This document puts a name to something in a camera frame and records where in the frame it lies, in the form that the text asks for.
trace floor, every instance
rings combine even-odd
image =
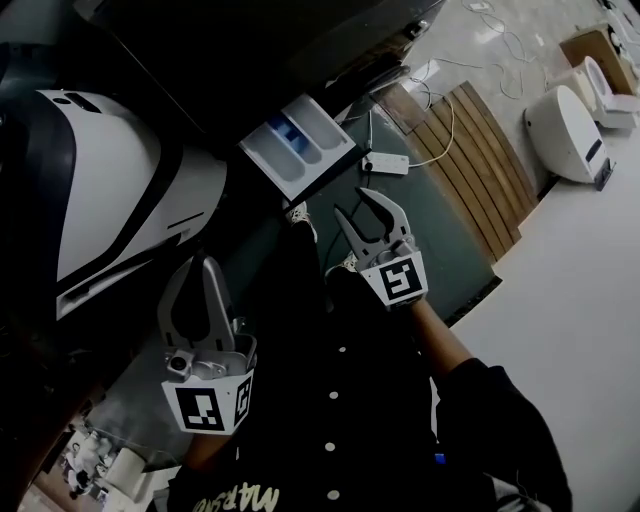
[[[35,485],[29,487],[22,502],[18,506],[18,512],[67,512],[56,505],[46,494]]]
[[[430,59],[438,57],[486,66],[485,69],[474,69],[436,60],[440,71],[428,80],[428,85],[433,91],[446,93],[469,80],[507,134],[534,189],[540,191],[548,176],[533,154],[526,137],[522,112],[544,93],[544,73],[553,77],[569,68],[558,43],[578,28],[586,28],[601,21],[602,11],[596,0],[490,0],[495,8],[494,14],[503,19],[508,29],[522,40],[526,59],[535,57],[535,60],[527,64],[512,57],[502,36],[485,25],[479,14],[466,10],[463,1],[467,5],[474,3],[474,0],[446,2],[433,26],[416,44],[405,63],[411,65],[414,71]],[[640,26],[640,17],[630,7],[628,0],[616,1],[616,4],[633,20],[638,20],[637,26]],[[499,26],[496,21],[487,21]],[[513,53],[521,56],[518,42],[511,36],[508,36],[507,41]],[[505,68],[504,77],[501,76],[499,67],[489,66],[494,63]],[[524,83],[522,95],[520,71]],[[507,94],[522,97],[514,100],[505,96],[500,91],[501,78]],[[418,93],[416,97],[426,104],[426,94]]]
[[[135,502],[122,494],[117,489],[109,492],[102,512],[146,512],[150,503],[154,500],[154,493],[161,489],[167,489],[169,482],[178,474],[179,467],[144,473],[138,484],[138,493]]]
[[[640,130],[628,137],[605,136],[617,165],[602,192],[549,192],[494,267],[502,284],[453,328],[539,408],[580,512],[640,496]]]
[[[69,497],[69,484],[64,481],[62,468],[56,463],[47,473],[40,473],[34,485],[65,512],[99,512],[102,507],[90,496]]]

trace white cable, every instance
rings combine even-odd
[[[367,148],[373,151],[373,121],[371,120],[371,109],[369,109],[369,140],[367,141]]]
[[[420,162],[419,164],[411,164],[409,166],[409,169],[411,169],[412,167],[422,167],[423,165],[427,165],[430,164],[432,162],[436,162],[437,160],[440,160],[443,156],[445,156],[449,150],[451,149],[451,145],[453,144],[453,127],[455,126],[455,120],[456,120],[456,115],[455,112],[453,111],[453,104],[449,101],[449,98],[447,98],[444,94],[440,94],[439,92],[433,92],[429,89],[429,101],[431,101],[431,95],[435,94],[436,96],[440,96],[442,98],[444,98],[444,100],[449,104],[449,106],[451,107],[451,137],[449,138],[449,143],[447,144],[447,147],[445,148],[445,150],[442,152],[442,154],[440,156],[436,156],[435,158],[431,158],[429,160],[425,160],[424,162]]]
[[[489,2],[488,0],[483,0],[485,4],[487,4],[490,8],[491,11],[490,12],[481,12],[481,11],[477,11],[473,8],[471,8],[470,6],[468,6],[465,3],[465,0],[460,0],[460,3],[462,4],[462,6],[473,13],[479,14],[480,18],[482,19],[483,23],[489,27],[491,30],[493,30],[494,32],[497,32],[499,34],[502,35],[502,40],[505,44],[505,46],[507,47],[507,49],[509,50],[509,53],[511,54],[511,56],[520,61],[520,62],[524,62],[525,64],[531,64],[533,61],[538,61],[538,64],[540,65],[540,68],[542,69],[542,73],[544,74],[544,90],[547,91],[548,89],[548,84],[549,84],[549,79],[547,77],[547,71],[544,68],[544,66],[542,65],[542,62],[540,62],[540,60],[538,59],[537,56],[534,56],[532,58],[527,58],[527,52],[525,50],[525,46],[524,43],[522,42],[522,39],[520,39],[520,36],[518,36],[518,34],[516,34],[515,32],[511,32],[508,28],[507,28],[507,24],[504,20],[498,18],[494,13],[496,12],[495,7],[493,6],[493,4],[491,4],[491,2]],[[500,23],[499,26],[495,26],[493,24],[491,24],[489,21],[487,21],[488,19],[492,19],[497,21],[498,23]],[[512,36],[520,45],[520,49],[522,51],[522,56],[520,55],[516,55],[516,53],[513,50],[512,45],[509,44],[509,40],[507,39],[507,36]],[[477,65],[477,64],[469,64],[466,62],[458,62],[456,60],[452,60],[452,59],[445,59],[445,58],[441,58],[441,57],[432,57],[433,60],[439,60],[441,62],[448,62],[450,64],[455,64],[457,66],[463,66],[463,67],[468,67],[468,68],[473,68],[473,69],[486,69],[488,66],[497,66],[502,70],[502,76],[500,77],[500,92],[502,94],[504,94],[507,98],[510,98],[512,100],[519,100],[524,96],[524,80],[522,77],[522,70],[520,70],[519,75],[520,75],[520,95],[519,96],[513,96],[512,94],[508,93],[507,90],[504,87],[504,77],[507,74],[507,70],[504,68],[504,66],[502,64],[498,64],[496,63],[492,63],[492,64],[488,64],[487,66],[481,66],[481,65]]]
[[[420,78],[413,78],[411,77],[411,80],[414,82],[417,82],[419,84],[422,84],[424,86],[424,88],[427,90],[427,94],[429,95],[429,103],[427,104],[425,110],[429,110],[431,108],[431,89],[429,88],[429,86],[427,85],[427,82],[425,82],[425,80],[427,80],[429,78],[429,73],[431,72],[431,61],[433,59],[429,59],[429,62],[427,62],[427,72],[424,75],[424,78],[420,79]]]
[[[362,119],[366,115],[367,114],[362,114],[361,116],[356,116],[356,117],[347,117],[346,119],[343,119],[342,121],[340,121],[339,124],[340,124],[340,126],[342,126],[347,121],[355,121],[356,119]]]

